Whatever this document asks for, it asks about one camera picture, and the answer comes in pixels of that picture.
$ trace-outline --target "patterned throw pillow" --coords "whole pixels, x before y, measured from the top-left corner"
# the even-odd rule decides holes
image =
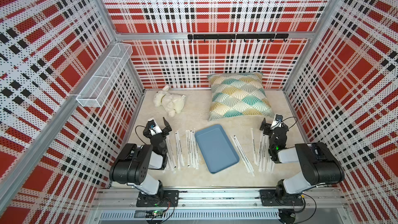
[[[212,102],[208,121],[242,115],[274,117],[261,83],[262,76],[259,72],[209,75]]]

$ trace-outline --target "blue tray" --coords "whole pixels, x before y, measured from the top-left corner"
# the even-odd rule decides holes
[[[200,130],[195,133],[195,138],[210,173],[215,174],[239,162],[239,156],[221,125]]]

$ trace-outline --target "wire mesh shelf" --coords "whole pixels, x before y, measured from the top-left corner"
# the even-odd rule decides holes
[[[117,43],[77,97],[83,107],[102,107],[132,54],[130,44]]]

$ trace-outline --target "red plaid pattern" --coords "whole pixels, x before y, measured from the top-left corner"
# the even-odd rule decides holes
[[[119,33],[312,31],[328,0],[103,0]]]
[[[306,39],[125,41],[145,88],[210,87],[213,73],[262,72],[267,89],[283,88]]]
[[[0,0],[0,8],[3,179],[111,38],[92,0]],[[105,107],[77,107],[0,223],[84,223],[137,99],[123,72]]]
[[[396,223],[397,0],[342,0],[288,90],[311,142],[328,144],[360,223]]]

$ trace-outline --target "mounting plate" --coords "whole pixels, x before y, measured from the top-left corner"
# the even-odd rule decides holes
[[[164,197],[169,198],[172,201],[172,204],[170,207],[177,207],[178,205],[178,195],[180,192],[178,190],[165,190],[163,193]],[[138,194],[138,199],[137,199],[137,207],[168,207],[169,202],[168,201],[163,201],[162,204],[160,205],[155,205],[157,204],[156,200],[153,200],[152,195],[144,195],[141,192]]]
[[[300,194],[297,195],[292,195],[292,198],[289,200],[284,200],[283,202],[276,201],[276,197],[275,197],[275,191],[274,189],[261,189],[260,190],[260,198],[261,198],[261,203],[263,204],[263,206],[266,207],[271,207],[271,206],[278,206],[278,205],[282,205],[282,206],[303,206],[303,201],[301,200],[301,198],[298,198],[298,196],[300,196]]]

